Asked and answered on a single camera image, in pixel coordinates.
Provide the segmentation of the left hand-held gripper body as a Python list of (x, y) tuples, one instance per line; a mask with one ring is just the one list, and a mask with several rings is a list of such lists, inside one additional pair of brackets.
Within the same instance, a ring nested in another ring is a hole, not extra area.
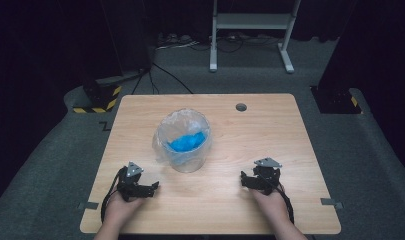
[(127, 166), (118, 172), (119, 180), (117, 191), (124, 201), (129, 202), (131, 198), (147, 198), (147, 189), (138, 183), (143, 169), (134, 162), (129, 162)]

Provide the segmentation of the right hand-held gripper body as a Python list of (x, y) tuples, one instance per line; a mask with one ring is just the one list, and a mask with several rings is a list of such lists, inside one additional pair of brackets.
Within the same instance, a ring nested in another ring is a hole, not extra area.
[(260, 180), (260, 192), (264, 195), (271, 194), (280, 185), (280, 169), (282, 164), (271, 157), (255, 161), (254, 175)]

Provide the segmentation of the person's left hand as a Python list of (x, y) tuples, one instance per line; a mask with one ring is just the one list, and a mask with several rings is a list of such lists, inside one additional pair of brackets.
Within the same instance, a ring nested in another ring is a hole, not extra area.
[(118, 191), (114, 191), (107, 203), (103, 226), (119, 232), (144, 202), (144, 198), (134, 198), (127, 202)]

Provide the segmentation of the person's right hand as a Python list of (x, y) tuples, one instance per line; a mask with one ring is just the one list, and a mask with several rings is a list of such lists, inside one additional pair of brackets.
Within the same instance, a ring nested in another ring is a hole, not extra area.
[(274, 233), (283, 232), (293, 226), (288, 216), (285, 201), (278, 192), (272, 192), (269, 195), (264, 195), (260, 191), (253, 189), (250, 189), (249, 192), (254, 197)]

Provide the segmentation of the crumpled blue plastic piece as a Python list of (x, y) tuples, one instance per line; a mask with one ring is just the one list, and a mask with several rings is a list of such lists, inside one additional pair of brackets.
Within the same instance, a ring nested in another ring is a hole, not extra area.
[(176, 152), (188, 152), (197, 149), (206, 140), (203, 132), (197, 132), (192, 135), (183, 135), (172, 142), (168, 146)]

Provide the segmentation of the black box with yellow stripes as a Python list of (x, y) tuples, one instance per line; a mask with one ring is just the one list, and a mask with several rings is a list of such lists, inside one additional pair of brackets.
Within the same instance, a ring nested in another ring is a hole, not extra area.
[(95, 80), (83, 81), (83, 90), (90, 100), (89, 106), (74, 106), (74, 113), (106, 113), (110, 112), (116, 104), (121, 91), (118, 85), (101, 86)]

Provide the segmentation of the black box with yellow mark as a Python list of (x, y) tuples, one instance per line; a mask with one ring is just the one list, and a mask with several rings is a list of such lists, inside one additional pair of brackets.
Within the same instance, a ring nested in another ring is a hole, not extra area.
[(358, 101), (348, 90), (310, 87), (319, 111), (323, 114), (361, 114)]

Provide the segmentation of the power strip with plugs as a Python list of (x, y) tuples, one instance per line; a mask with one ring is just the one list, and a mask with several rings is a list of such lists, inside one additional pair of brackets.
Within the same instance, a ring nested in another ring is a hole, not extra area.
[(171, 48), (186, 48), (198, 45), (199, 42), (193, 40), (189, 35), (168, 34), (166, 36), (160, 34), (157, 40), (157, 50)]

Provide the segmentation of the white metal stand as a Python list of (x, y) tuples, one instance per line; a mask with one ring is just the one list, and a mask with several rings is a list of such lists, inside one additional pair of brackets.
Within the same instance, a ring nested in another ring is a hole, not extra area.
[(218, 12), (218, 0), (213, 0), (212, 35), (210, 44), (209, 71), (216, 72), (217, 61), (217, 31), (222, 29), (241, 30), (284, 30), (284, 39), (277, 44), (284, 68), (292, 74), (294, 67), (287, 52), (290, 37), (296, 22), (301, 0), (294, 0), (293, 9), (286, 14), (273, 13), (220, 13)]

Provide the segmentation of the dark curtain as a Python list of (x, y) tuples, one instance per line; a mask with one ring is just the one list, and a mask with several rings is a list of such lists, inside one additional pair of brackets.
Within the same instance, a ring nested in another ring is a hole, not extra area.
[(318, 88), (360, 90), (405, 167), (405, 0), (357, 0)]
[(146, 40), (140, 0), (0, 0), (0, 197), (67, 92), (150, 69)]

